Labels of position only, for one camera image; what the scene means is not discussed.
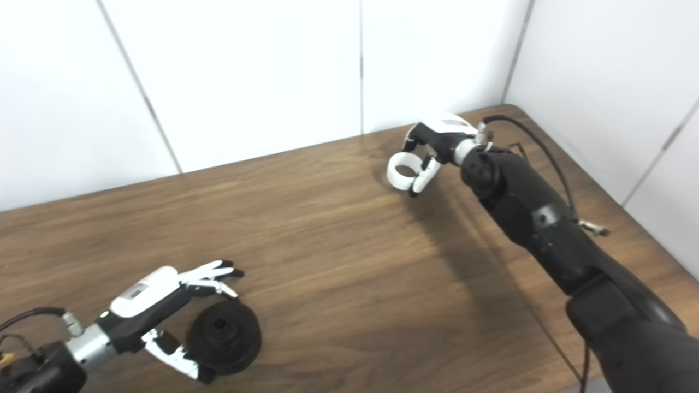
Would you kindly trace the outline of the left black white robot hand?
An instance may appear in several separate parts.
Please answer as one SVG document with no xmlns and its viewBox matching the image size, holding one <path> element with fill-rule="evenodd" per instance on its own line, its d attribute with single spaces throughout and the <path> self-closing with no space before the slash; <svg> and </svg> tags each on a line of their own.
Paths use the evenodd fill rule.
<svg viewBox="0 0 699 393">
<path fill-rule="evenodd" d="M 118 355 L 146 350 L 180 373 L 210 385 L 213 371 L 195 360 L 175 336 L 158 326 L 194 297 L 220 295 L 237 299 L 238 294 L 224 279 L 244 275 L 229 260 L 215 260 L 182 273 L 175 267 L 163 266 L 115 298 L 96 323 Z"/>
</svg>

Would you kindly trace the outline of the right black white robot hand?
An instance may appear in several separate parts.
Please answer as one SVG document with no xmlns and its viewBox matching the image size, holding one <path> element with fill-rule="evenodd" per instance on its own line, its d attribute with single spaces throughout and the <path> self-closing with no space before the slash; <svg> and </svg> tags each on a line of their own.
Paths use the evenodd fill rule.
<svg viewBox="0 0 699 393">
<path fill-rule="evenodd" d="M 479 138 L 479 130 L 459 115 L 440 112 L 423 117 L 405 134 L 401 151 L 414 156 L 422 145 L 432 151 L 417 158 L 419 169 L 407 186 L 408 194 L 413 198 L 422 194 L 443 166 L 460 167 L 467 154 L 478 146 Z"/>
</svg>

